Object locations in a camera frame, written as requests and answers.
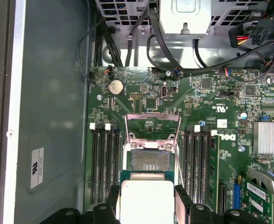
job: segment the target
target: motherboard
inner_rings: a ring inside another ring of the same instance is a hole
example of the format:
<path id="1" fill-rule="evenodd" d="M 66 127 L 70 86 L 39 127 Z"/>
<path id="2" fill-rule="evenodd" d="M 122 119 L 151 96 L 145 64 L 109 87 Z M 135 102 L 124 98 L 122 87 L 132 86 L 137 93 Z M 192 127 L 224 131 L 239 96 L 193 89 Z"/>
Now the motherboard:
<path id="1" fill-rule="evenodd" d="M 107 199 L 121 170 L 172 171 L 194 203 L 218 214 L 243 209 L 274 223 L 273 193 L 252 177 L 257 171 L 274 183 L 274 83 L 235 82 L 222 70 L 183 77 L 156 68 L 94 67 L 90 75 L 97 81 L 88 94 L 86 208 Z M 231 72 L 239 80 L 259 75 Z"/>

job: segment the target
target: red wire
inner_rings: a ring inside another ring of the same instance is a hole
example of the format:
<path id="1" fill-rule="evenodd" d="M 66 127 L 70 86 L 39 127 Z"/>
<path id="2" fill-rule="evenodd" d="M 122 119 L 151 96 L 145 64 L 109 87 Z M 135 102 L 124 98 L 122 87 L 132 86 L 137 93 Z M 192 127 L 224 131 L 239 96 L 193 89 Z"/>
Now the red wire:
<path id="1" fill-rule="evenodd" d="M 238 36 L 236 38 L 238 41 L 249 39 L 249 36 Z"/>

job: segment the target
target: blue pcie slot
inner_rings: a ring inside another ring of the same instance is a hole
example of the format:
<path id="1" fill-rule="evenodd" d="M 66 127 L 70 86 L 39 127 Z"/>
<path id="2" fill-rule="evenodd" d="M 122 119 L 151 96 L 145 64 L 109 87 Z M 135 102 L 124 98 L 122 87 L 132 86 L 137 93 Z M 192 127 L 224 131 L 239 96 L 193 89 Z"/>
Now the blue pcie slot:
<path id="1" fill-rule="evenodd" d="M 233 184 L 233 209 L 240 209 L 240 186 Z"/>

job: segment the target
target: yellow wire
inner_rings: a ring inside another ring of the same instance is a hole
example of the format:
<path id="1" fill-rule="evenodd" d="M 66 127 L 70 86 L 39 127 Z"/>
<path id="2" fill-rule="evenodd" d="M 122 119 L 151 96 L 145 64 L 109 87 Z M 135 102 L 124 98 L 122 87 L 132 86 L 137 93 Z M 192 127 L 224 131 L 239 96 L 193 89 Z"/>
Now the yellow wire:
<path id="1" fill-rule="evenodd" d="M 238 45 L 243 44 L 243 43 L 246 42 L 247 40 L 248 40 L 248 39 L 242 40 L 242 41 L 238 42 Z"/>

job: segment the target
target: aluminum heatsink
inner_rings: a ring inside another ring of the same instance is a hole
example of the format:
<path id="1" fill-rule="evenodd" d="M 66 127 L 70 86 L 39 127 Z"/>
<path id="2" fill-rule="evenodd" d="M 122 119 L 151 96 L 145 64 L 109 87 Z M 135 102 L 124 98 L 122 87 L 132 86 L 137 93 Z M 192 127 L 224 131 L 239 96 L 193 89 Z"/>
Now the aluminum heatsink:
<path id="1" fill-rule="evenodd" d="M 253 153 L 274 155 L 274 122 L 254 122 Z"/>

